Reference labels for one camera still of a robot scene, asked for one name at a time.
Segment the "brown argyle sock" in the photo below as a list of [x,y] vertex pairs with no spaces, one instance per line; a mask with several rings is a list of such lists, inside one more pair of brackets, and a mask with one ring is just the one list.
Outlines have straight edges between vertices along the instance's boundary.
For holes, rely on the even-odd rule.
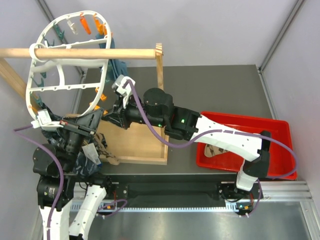
[[94,135],[93,144],[102,162],[108,162],[115,166],[120,164],[120,160],[107,149],[108,145],[103,133],[96,133]]
[[225,153],[228,153],[228,152],[229,152],[228,150],[225,150],[223,148],[220,148],[220,147],[217,147],[217,146],[214,146],[214,145],[206,144],[205,147],[204,147],[203,154],[207,158],[213,158],[215,156],[218,156],[218,155],[221,155],[221,154],[225,154]]

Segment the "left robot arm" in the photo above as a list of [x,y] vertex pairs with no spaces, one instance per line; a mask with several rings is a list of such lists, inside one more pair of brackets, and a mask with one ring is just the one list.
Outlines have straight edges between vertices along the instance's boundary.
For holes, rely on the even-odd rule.
[[[114,187],[106,176],[97,172],[72,174],[83,155],[84,141],[94,139],[102,115],[103,110],[98,109],[76,117],[59,117],[42,109],[31,123],[48,139],[33,153],[33,172],[40,175],[36,191],[45,240],[88,239],[102,200],[113,194]],[[69,222],[74,188],[80,180],[88,187],[76,217]]]

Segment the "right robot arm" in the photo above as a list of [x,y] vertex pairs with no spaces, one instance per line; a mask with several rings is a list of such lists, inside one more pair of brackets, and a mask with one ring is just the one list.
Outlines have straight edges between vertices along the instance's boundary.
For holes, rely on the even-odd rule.
[[202,143],[234,153],[243,158],[233,192],[245,198],[259,178],[265,178],[270,165],[270,133],[237,131],[219,124],[199,112],[175,106],[173,97],[162,89],[148,89],[140,99],[119,93],[110,112],[102,120],[127,130],[132,123],[147,125],[164,145],[185,148]]

